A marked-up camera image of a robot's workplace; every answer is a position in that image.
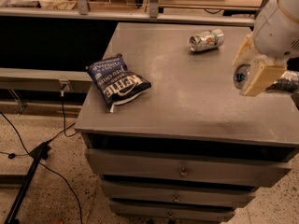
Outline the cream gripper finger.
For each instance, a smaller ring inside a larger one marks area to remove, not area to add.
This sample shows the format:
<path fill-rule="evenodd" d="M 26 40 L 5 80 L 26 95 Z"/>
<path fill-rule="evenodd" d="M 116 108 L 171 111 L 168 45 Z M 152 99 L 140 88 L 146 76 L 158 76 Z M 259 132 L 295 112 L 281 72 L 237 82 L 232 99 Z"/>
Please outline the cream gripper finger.
<path fill-rule="evenodd" d="M 253 63 L 240 94 L 251 97 L 259 95 L 278 80 L 286 70 L 287 64 L 284 61 L 260 60 Z"/>
<path fill-rule="evenodd" d="M 253 61 L 258 57 L 258 50 L 254 45 L 254 35 L 250 33 L 246 35 L 241 43 L 241 46 L 235 55 L 232 67 L 238 67 L 243 64 L 253 64 Z"/>

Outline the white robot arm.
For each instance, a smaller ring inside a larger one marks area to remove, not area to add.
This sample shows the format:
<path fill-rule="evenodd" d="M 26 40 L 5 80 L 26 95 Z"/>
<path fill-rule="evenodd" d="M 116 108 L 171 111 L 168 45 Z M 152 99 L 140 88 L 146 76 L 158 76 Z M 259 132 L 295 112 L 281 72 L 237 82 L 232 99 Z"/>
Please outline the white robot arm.
<path fill-rule="evenodd" d="M 269 0 L 255 19 L 232 67 L 243 96 L 257 96 L 287 70 L 287 61 L 299 56 L 299 0 Z"/>

